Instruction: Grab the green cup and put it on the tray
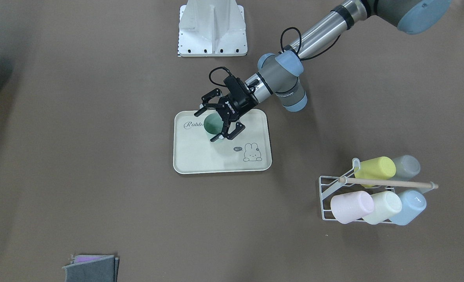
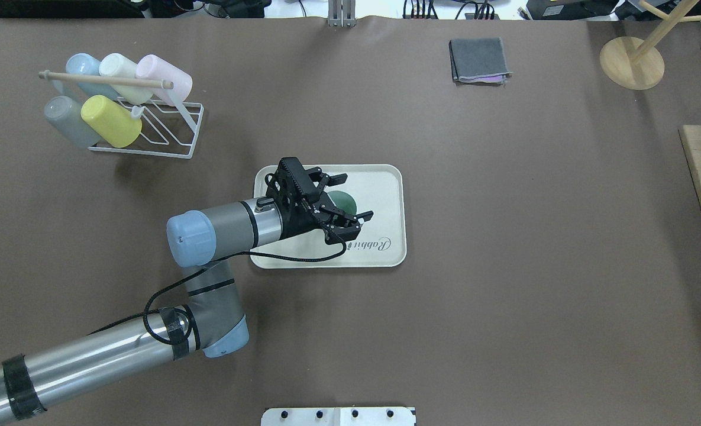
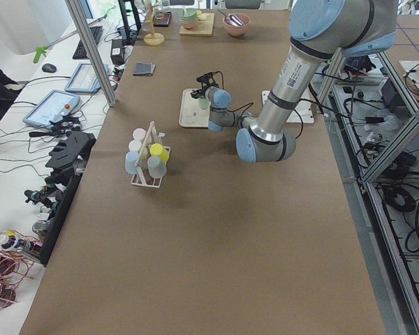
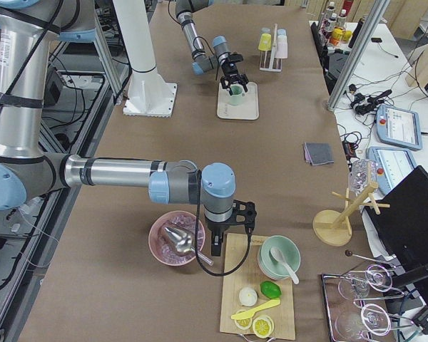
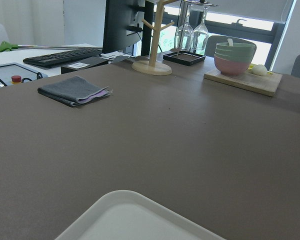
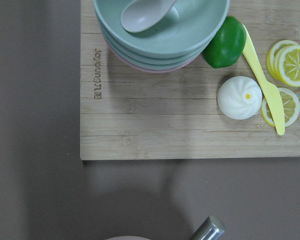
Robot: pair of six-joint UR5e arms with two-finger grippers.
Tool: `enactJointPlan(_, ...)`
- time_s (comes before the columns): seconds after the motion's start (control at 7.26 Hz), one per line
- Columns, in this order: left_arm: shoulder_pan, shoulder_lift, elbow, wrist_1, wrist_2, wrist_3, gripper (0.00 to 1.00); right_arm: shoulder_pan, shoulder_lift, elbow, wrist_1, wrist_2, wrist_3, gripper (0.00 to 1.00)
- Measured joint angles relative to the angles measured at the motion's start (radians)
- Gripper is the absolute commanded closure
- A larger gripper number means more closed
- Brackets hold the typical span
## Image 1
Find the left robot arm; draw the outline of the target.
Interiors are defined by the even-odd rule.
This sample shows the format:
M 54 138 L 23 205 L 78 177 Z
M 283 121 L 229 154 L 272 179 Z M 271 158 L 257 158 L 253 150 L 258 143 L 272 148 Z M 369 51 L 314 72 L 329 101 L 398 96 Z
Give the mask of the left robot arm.
M 280 53 L 267 53 L 258 60 L 258 71 L 242 81 L 223 67 L 227 77 L 217 88 L 202 96 L 195 116 L 214 110 L 222 121 L 221 129 L 210 138 L 232 140 L 246 127 L 240 118 L 267 98 L 277 96 L 290 112 L 307 105 L 307 93 L 300 82 L 302 63 L 327 52 L 343 32 L 355 23 L 378 16 L 406 34 L 419 34 L 437 23 L 450 7 L 450 0 L 347 0 L 298 40 L 281 44 Z

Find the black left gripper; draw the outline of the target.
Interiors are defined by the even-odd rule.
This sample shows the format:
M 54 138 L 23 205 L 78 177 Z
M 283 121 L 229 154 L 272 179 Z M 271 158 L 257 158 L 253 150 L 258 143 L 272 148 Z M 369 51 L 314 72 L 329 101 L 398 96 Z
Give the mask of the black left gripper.
M 215 88 L 201 97 L 200 108 L 194 116 L 198 117 L 212 109 L 216 110 L 223 120 L 222 132 L 210 139 L 210 142 L 218 142 L 222 139 L 232 140 L 246 128 L 239 122 L 239 119 L 258 104 L 253 90 L 253 87 L 258 84 L 258 79 L 254 79 L 250 85 L 247 85 L 240 78 L 228 76 L 224 79 L 224 85 L 229 90 L 228 95 L 222 96 L 222 91 Z

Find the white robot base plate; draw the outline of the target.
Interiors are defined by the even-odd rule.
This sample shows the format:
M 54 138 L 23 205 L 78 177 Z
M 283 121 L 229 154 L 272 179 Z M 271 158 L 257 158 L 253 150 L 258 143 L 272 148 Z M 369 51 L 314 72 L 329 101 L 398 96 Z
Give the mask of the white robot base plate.
M 244 7 L 235 0 L 189 0 L 179 9 L 178 36 L 180 57 L 245 56 Z

